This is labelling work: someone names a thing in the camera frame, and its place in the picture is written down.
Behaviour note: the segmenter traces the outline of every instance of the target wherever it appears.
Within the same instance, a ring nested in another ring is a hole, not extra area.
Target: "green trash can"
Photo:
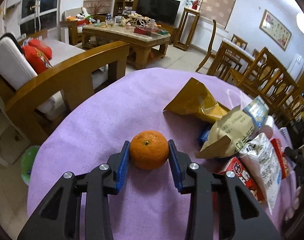
[[[21,177],[25,184],[29,186],[32,166],[39,150],[39,146],[31,146],[23,154],[21,161]]]

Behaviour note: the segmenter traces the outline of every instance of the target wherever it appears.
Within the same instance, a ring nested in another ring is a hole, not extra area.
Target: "roll of paper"
[[[265,135],[271,139],[273,136],[274,118],[271,115],[267,115],[263,125],[261,126],[259,133],[265,133]]]

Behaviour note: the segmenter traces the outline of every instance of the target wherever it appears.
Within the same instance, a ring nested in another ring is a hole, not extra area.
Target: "flat screen television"
[[[180,1],[177,0],[139,0],[136,13],[173,25],[179,6]]]

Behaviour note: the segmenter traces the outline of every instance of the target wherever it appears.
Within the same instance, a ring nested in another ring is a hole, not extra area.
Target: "picture frame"
[[[260,29],[269,35],[284,51],[286,50],[292,33],[268,10],[264,11]]]

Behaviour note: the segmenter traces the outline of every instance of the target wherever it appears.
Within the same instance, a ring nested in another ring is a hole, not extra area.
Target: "purple tablecloth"
[[[194,158],[202,122],[192,116],[164,112],[164,107],[185,83],[194,77],[223,105],[245,107],[251,99],[238,88],[216,77],[162,68],[135,71],[95,94],[75,109],[41,146],[32,170],[28,191],[28,215],[66,171],[82,174],[120,152],[125,140],[144,130],[157,130],[193,162],[214,169],[214,162]],[[274,136],[286,141],[277,128]],[[295,192],[295,174],[282,180],[270,216],[280,229]],[[84,201],[81,208],[81,239],[84,239]],[[130,167],[126,186],[118,196],[109,196],[115,240],[184,239],[189,195],[174,187],[168,162],[153,171]]]

